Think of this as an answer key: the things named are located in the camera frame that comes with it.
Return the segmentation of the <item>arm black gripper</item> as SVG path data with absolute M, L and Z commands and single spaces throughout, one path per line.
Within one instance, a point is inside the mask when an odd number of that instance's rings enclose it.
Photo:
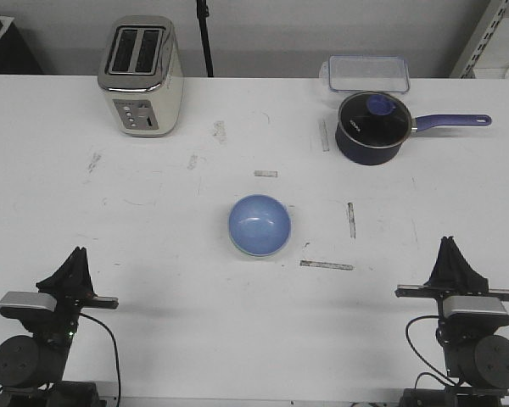
M 50 277 L 36 283 L 38 291 L 43 293 L 73 293 L 80 287 L 84 296 L 54 297 L 57 305 L 52 315 L 35 320 L 20 320 L 21 324 L 43 343 L 71 343 L 83 308 L 116 309 L 119 305 L 116 297 L 95 294 L 85 248 L 76 247 Z
M 451 290 L 453 275 L 458 289 Z M 433 270 L 426 285 L 399 285 L 395 290 L 398 298 L 431 298 L 436 301 L 438 328 L 436 338 L 439 343 L 464 343 L 490 336 L 504 327 L 470 326 L 448 321 L 443 316 L 442 303 L 450 296 L 480 296 L 498 298 L 504 305 L 509 302 L 509 290 L 489 290 L 488 279 L 475 271 L 463 257 L 454 237 L 442 237 Z

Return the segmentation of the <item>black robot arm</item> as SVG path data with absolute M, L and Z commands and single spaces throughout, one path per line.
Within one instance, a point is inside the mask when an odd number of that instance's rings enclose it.
M 105 406 L 95 382 L 63 378 L 83 309 L 116 309 L 93 289 L 87 251 L 75 248 L 34 292 L 9 291 L 0 315 L 26 329 L 0 344 L 0 395 L 9 406 Z
M 430 366 L 427 376 L 440 390 L 407 388 L 401 406 L 500 406 L 509 394 L 509 339 L 497 330 L 509 326 L 508 289 L 492 289 L 475 271 L 452 237 L 442 237 L 428 280 L 399 285 L 399 298 L 431 298 L 437 304 L 435 338 L 445 369 Z

